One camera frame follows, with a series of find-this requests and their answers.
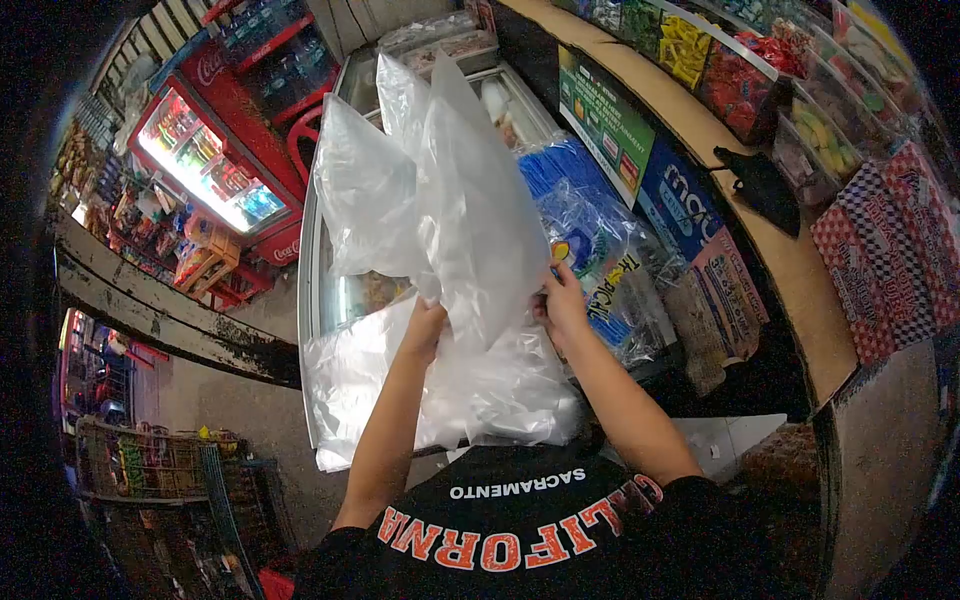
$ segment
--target cardboard box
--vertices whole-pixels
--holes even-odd
[[[890,314],[863,242],[846,210],[831,206],[810,227],[850,323],[860,361],[869,365],[896,351]]]
[[[960,238],[946,197],[913,142],[900,148],[881,175],[923,266],[937,328],[956,323],[960,320]]]
[[[836,197],[860,239],[889,309],[897,349],[936,333],[922,260],[914,251],[900,210],[887,194],[878,166],[864,163]]]

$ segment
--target red checkered box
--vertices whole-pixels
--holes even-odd
[[[924,268],[937,328],[960,320],[960,237],[955,217],[920,149],[907,142],[882,170]]]
[[[897,350],[890,311],[863,242],[835,204],[810,227],[840,297],[860,361],[869,365]]]

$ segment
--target coca-cola refrigerator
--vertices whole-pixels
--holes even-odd
[[[191,41],[128,145],[166,187],[231,228],[243,248],[277,266],[292,262],[306,185],[220,45],[206,36]]]

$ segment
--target hand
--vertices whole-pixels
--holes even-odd
[[[591,332],[587,322],[587,309],[584,301],[584,291],[580,281],[570,270],[569,265],[562,261],[554,261],[550,265],[557,271],[560,279],[547,271],[543,277],[543,287],[546,289],[546,306],[534,306],[534,318],[546,328],[553,345],[563,354],[577,344],[584,335]]]
[[[446,323],[446,309],[437,303],[427,307],[426,301],[417,296],[417,304],[410,315],[407,332],[396,351],[396,355],[410,356],[422,361],[426,367],[437,358],[437,343],[440,341],[440,332]]]

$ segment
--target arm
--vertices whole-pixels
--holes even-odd
[[[563,262],[553,267],[560,279],[547,274],[546,312],[535,314],[564,353],[617,453],[661,487],[702,476],[683,434],[593,333],[577,277]]]
[[[436,356],[445,319],[442,306],[427,308],[423,299],[417,298],[407,332],[353,454],[347,495],[331,530],[370,527],[376,516],[403,494],[413,458],[423,378]]]

